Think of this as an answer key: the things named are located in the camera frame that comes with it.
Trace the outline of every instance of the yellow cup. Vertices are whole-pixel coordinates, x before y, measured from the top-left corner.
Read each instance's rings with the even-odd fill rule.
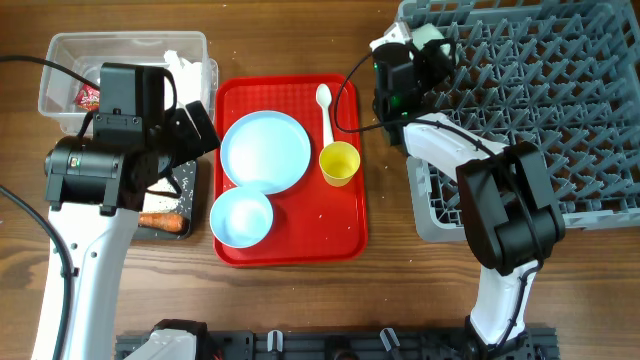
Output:
[[[320,152],[320,169],[331,186],[347,185],[359,167],[360,153],[344,141],[331,143]]]

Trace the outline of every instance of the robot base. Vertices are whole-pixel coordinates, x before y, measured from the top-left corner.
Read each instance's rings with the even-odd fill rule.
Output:
[[[553,328],[527,328],[525,345],[517,351],[501,356],[503,360],[559,360],[560,350],[556,330]],[[267,334],[250,331],[210,332],[223,353],[224,360],[271,360],[267,351]],[[396,332],[400,342],[400,355],[404,360],[462,360],[462,349],[467,339],[463,328],[430,329],[422,332]],[[360,360],[392,359],[385,351],[377,332],[350,333],[284,333],[284,351],[279,360],[334,360],[333,340],[346,340]],[[117,336],[115,360],[123,360],[149,338],[143,336]]]

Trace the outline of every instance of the wood grain surface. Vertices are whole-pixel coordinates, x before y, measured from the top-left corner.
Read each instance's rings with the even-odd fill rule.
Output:
[[[60,32],[198,30],[222,80],[345,73],[392,22],[396,1],[44,0],[0,7],[0,54],[44,57]],[[42,69],[0,65],[0,183],[46,214],[43,160],[62,133],[37,112]],[[353,79],[361,121],[371,123],[373,73]],[[322,331],[461,326],[480,265],[466,243],[427,244],[416,234],[405,158],[381,132],[363,136],[370,239],[350,262],[233,269],[211,246],[212,156],[200,160],[193,235],[135,242],[125,262],[115,332],[141,333],[164,318],[211,329]],[[0,359],[28,359],[47,270],[48,238],[0,197]],[[570,231],[537,276],[526,320],[558,328],[564,359],[640,358],[640,230]]]

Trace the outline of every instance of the light blue bowl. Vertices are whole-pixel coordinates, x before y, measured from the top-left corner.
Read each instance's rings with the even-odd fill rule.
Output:
[[[273,224],[273,207],[257,190],[237,187],[224,192],[211,208],[209,224],[223,244],[248,248],[259,243]]]

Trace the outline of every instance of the dish rack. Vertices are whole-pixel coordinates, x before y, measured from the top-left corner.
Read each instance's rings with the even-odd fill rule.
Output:
[[[535,143],[567,227],[640,225],[640,33],[628,0],[405,0],[396,19],[456,40],[456,74],[428,101],[474,134]],[[457,185],[420,159],[407,169],[420,237],[464,240]]]

